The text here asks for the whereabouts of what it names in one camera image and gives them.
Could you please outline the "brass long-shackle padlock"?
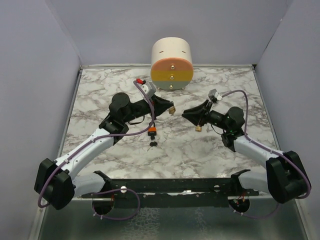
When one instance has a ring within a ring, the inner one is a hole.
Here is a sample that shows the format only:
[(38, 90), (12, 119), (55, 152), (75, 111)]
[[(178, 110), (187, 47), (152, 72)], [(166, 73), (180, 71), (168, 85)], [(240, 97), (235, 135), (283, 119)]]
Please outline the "brass long-shackle padlock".
[(171, 106), (169, 109), (168, 109), (168, 113), (173, 116), (176, 112), (176, 108), (175, 106)]
[(200, 124), (196, 125), (195, 131), (196, 132), (201, 132), (202, 131), (202, 126)]

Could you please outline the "orange black padlock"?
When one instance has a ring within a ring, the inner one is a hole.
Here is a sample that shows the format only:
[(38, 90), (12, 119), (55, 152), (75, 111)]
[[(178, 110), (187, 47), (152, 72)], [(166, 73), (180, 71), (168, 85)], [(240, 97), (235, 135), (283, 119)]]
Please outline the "orange black padlock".
[(150, 127), (147, 131), (147, 135), (150, 137), (151, 141), (155, 140), (155, 137), (157, 135), (157, 129), (155, 126)]

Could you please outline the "black-headed key pair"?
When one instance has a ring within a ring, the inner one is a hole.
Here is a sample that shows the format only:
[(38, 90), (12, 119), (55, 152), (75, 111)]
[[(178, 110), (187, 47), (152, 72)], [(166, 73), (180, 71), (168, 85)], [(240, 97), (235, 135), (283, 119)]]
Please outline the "black-headed key pair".
[(161, 150), (162, 150), (162, 148), (158, 145), (158, 143), (157, 143), (156, 141), (151, 141), (151, 142), (149, 143), (149, 147), (148, 147), (148, 149), (147, 149), (147, 152), (148, 152), (151, 148), (158, 148), (158, 149), (161, 149)]

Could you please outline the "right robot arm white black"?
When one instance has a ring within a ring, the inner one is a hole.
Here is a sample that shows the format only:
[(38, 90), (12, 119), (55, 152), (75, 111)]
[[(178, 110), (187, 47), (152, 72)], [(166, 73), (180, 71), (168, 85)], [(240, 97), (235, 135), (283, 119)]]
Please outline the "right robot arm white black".
[(225, 114), (212, 110), (212, 102), (205, 100), (201, 105), (187, 109), (182, 117), (197, 128), (210, 124), (223, 130), (223, 145), (233, 152), (254, 160), (265, 169), (264, 173), (244, 170), (235, 174), (229, 189), (240, 196), (247, 189), (269, 193), (274, 200), (284, 204), (292, 199), (305, 197), (311, 184), (299, 155), (294, 151), (282, 152), (268, 148), (245, 135), (244, 111), (236, 106)]

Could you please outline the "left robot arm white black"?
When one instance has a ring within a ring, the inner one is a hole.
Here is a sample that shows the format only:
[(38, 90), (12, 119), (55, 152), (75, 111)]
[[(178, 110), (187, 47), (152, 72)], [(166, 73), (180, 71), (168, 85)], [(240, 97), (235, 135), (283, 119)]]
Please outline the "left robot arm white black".
[(109, 105), (109, 114), (98, 128), (83, 143), (71, 152), (55, 159), (44, 159), (38, 168), (34, 190), (39, 194), (38, 206), (42, 199), (56, 210), (61, 210), (76, 197), (95, 193), (106, 197), (111, 186), (105, 175), (94, 172), (79, 176), (79, 172), (95, 157), (114, 146), (124, 136), (129, 135), (128, 123), (134, 119), (151, 115), (153, 119), (172, 109), (174, 103), (153, 95), (148, 100), (132, 103), (129, 96), (115, 94)]

